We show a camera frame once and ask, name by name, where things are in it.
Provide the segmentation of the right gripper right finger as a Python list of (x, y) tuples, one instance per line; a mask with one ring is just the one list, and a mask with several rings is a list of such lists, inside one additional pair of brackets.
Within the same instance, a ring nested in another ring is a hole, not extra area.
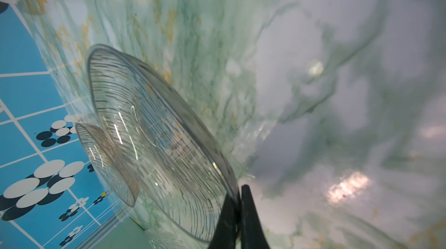
[(242, 186), (240, 234), (242, 249), (270, 249), (248, 185)]

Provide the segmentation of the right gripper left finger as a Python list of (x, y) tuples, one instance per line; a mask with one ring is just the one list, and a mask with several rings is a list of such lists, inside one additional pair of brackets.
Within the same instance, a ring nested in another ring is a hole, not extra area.
[(238, 221), (238, 209), (232, 197), (227, 194), (208, 249), (235, 249), (238, 238)]

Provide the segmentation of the clear glass plate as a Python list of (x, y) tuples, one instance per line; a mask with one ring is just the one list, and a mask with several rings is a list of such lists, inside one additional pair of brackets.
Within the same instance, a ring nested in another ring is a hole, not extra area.
[(141, 60), (94, 44), (85, 65), (95, 114), (123, 164), (169, 220), (209, 242), (225, 198), (239, 197), (232, 166), (216, 138)]
[(127, 206), (133, 208), (139, 194), (139, 184), (112, 143), (100, 127), (90, 123), (76, 123), (80, 143), (96, 171), (112, 191)]

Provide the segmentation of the light green plastic bin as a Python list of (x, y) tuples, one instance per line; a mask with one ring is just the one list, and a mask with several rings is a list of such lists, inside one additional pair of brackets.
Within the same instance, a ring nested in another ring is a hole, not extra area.
[(93, 249), (152, 249), (144, 230), (131, 218), (116, 226)]

